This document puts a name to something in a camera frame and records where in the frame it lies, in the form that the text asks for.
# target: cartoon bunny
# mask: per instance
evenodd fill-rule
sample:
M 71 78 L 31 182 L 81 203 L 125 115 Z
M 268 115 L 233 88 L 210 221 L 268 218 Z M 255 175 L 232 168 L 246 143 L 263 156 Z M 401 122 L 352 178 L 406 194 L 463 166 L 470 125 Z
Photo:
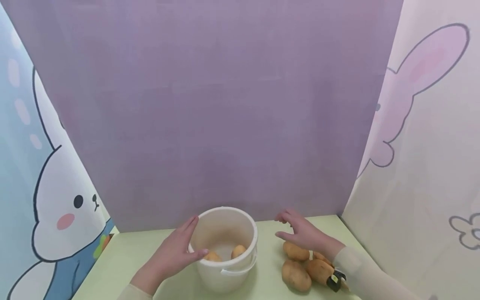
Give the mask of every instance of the cartoon bunny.
M 34 192 L 32 247 L 39 262 L 14 284 L 9 300 L 68 300 L 90 271 L 113 224 L 34 69 L 34 97 L 52 147 Z
M 372 162 L 389 166 L 393 142 L 405 124 L 416 95 L 439 82 L 461 59 L 469 42 L 464 24 L 438 28 L 408 53 L 397 71 L 387 68 L 357 178 Z

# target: bucket handle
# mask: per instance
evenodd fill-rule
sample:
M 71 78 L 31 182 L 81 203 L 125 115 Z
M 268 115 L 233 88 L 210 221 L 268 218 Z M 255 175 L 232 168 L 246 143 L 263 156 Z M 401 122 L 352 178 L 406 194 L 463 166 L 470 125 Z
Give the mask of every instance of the bucket handle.
M 257 262 L 257 248 L 255 247 L 252 253 L 252 262 L 250 262 L 250 265 L 248 267 L 240 271 L 229 271 L 229 270 L 222 269 L 220 271 L 220 274 L 225 276 L 242 276 L 247 274 L 248 271 L 250 271 L 253 268 L 253 266 L 255 266 L 256 262 Z

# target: pink cheek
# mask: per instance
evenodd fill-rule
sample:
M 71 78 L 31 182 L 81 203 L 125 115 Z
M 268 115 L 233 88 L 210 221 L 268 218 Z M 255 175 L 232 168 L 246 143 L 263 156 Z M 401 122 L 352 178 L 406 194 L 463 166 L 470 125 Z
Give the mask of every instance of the pink cheek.
M 75 220 L 74 214 L 66 214 L 61 216 L 60 219 L 57 221 L 57 229 L 58 230 L 67 229 L 73 223 L 73 220 Z

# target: wrist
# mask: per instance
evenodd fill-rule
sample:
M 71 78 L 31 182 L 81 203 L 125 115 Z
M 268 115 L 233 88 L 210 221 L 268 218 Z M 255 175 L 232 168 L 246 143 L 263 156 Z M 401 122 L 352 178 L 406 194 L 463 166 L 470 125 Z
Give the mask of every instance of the wrist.
M 135 273 L 130 284 L 153 296 L 165 279 L 162 272 L 159 272 L 158 269 L 147 262 Z
M 339 240 L 332 238 L 320 232 L 315 240 L 316 249 L 315 251 L 321 253 L 329 261 L 333 262 L 337 254 L 345 248 L 345 244 Z

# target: finger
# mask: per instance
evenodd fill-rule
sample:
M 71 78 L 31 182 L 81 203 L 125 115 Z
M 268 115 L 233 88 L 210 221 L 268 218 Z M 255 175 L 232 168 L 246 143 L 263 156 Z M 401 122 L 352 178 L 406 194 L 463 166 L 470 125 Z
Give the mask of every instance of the finger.
M 275 216 L 275 221 L 278 221 L 278 222 L 282 222 L 283 224 L 285 224 L 287 221 L 283 219 L 282 215 L 285 213 L 286 211 L 285 210 L 282 210 L 281 212 L 279 212 L 276 216 Z
M 187 226 L 187 228 L 185 228 L 184 233 L 188 236 L 189 240 L 190 240 L 190 238 L 192 238 L 193 231 L 197 227 L 197 224 L 198 224 L 198 217 L 196 216 L 195 218 L 193 218 L 193 220 Z
M 292 216 L 296 216 L 296 217 L 303 217 L 298 211 L 296 211 L 295 209 L 293 208 L 287 208 L 285 210 L 285 212 L 287 212 L 288 214 L 292 215 Z
M 278 238 L 281 238 L 282 240 L 286 240 L 286 241 L 289 241 L 289 242 L 294 243 L 294 244 L 295 244 L 295 240 L 297 239 L 296 235 L 289 234 L 289 233 L 286 233 L 286 232 L 283 232 L 283 231 L 276 232 L 275 236 L 277 236 Z
M 185 254 L 185 257 L 188 264 L 193 264 L 194 262 L 203 259 L 207 254 L 208 254 L 208 250 L 203 249 L 203 250 L 195 251 L 193 253 L 187 253 Z
M 295 224 L 295 217 L 292 216 L 291 214 L 287 213 L 287 212 L 283 212 L 280 214 L 280 220 L 283 224 L 285 223 L 290 223 L 290 225 L 294 226 Z
M 187 229 L 187 227 L 192 223 L 192 221 L 196 218 L 197 216 L 191 216 L 187 222 L 183 223 L 180 227 L 178 227 L 178 230 L 180 232 L 182 231 L 185 231 L 185 229 Z

